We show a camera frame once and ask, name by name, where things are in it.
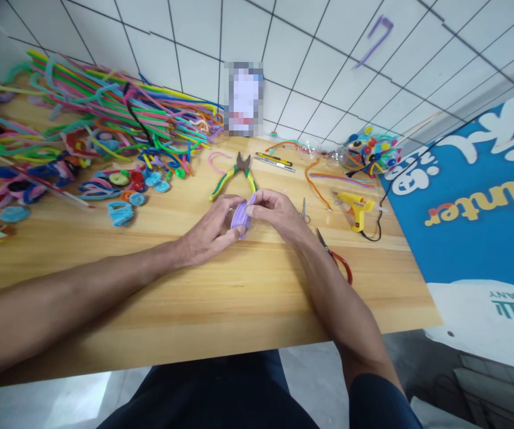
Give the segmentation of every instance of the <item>hand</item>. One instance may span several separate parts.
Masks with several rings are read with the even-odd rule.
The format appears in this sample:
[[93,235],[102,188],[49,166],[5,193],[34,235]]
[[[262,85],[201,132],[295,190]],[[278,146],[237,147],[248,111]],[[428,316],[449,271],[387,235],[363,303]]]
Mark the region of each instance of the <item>hand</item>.
[[245,201],[238,195],[220,195],[187,234],[176,242],[180,267],[202,265],[235,243],[245,233],[244,226],[236,226],[221,235],[229,211]]
[[312,234],[288,196],[270,189],[257,191],[255,205],[247,208],[247,214],[254,219],[269,222],[289,244]]

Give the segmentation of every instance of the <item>left hand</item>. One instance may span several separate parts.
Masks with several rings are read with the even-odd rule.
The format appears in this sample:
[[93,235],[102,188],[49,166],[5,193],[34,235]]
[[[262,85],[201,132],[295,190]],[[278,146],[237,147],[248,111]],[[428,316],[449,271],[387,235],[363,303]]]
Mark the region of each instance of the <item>left hand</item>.
[[245,201],[238,195],[220,195],[187,234],[176,242],[181,267],[202,265],[235,243],[245,233],[244,226],[229,229],[221,235],[229,211]]

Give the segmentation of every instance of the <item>red scissors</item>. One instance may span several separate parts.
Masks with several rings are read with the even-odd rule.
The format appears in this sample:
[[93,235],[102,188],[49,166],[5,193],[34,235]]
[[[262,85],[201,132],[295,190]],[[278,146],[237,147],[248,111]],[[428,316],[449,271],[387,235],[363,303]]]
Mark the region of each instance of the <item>red scissors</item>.
[[331,249],[329,249],[329,246],[327,246],[327,244],[324,242],[323,236],[321,235],[321,232],[318,230],[318,228],[317,228],[317,237],[321,241],[321,244],[323,245],[323,247],[327,250],[327,252],[329,252],[329,255],[332,256],[333,260],[335,261],[336,266],[339,266],[337,260],[342,262],[342,264],[344,265],[344,267],[346,269],[346,280],[348,281],[349,285],[352,285],[352,271],[351,271],[351,268],[348,266],[348,263],[346,262],[346,260],[341,255],[336,254],[335,252],[331,251]]

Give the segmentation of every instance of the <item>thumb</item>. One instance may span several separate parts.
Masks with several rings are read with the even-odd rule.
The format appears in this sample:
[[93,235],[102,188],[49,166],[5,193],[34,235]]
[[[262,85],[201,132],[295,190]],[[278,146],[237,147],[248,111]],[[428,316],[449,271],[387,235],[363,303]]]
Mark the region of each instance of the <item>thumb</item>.
[[220,235],[211,243],[211,252],[214,255],[224,251],[227,247],[238,241],[245,234],[244,226],[236,226],[229,229],[224,235]]
[[249,206],[247,207],[247,215],[255,219],[264,220],[269,223],[274,223],[277,219],[275,210],[266,209],[262,206]]

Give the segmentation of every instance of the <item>pile of pipe cleaners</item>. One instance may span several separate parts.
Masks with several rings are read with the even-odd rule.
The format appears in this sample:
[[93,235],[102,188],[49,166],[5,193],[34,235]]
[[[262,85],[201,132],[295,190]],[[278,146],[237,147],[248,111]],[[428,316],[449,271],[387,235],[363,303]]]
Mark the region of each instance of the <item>pile of pipe cleaners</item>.
[[[27,94],[32,104],[49,109],[51,120],[61,113],[81,117],[44,132],[0,117],[5,129],[0,134],[0,161],[6,164],[0,167],[0,209],[7,212],[0,215],[2,222],[27,218],[26,206],[50,192],[82,209],[94,208],[89,200],[117,198],[108,206],[112,224],[128,225],[134,208],[147,201],[148,188],[166,192],[172,178],[193,177],[191,157],[202,147],[210,149],[223,131],[219,104],[64,56],[58,63],[34,50],[28,55],[31,61],[13,68],[7,86],[0,86],[0,102],[10,101],[12,94]],[[24,72],[35,90],[10,86]],[[94,173],[79,184],[79,195],[63,189],[93,161],[136,159],[127,169]],[[0,241],[9,236],[2,232],[8,230],[5,223],[0,224]]]

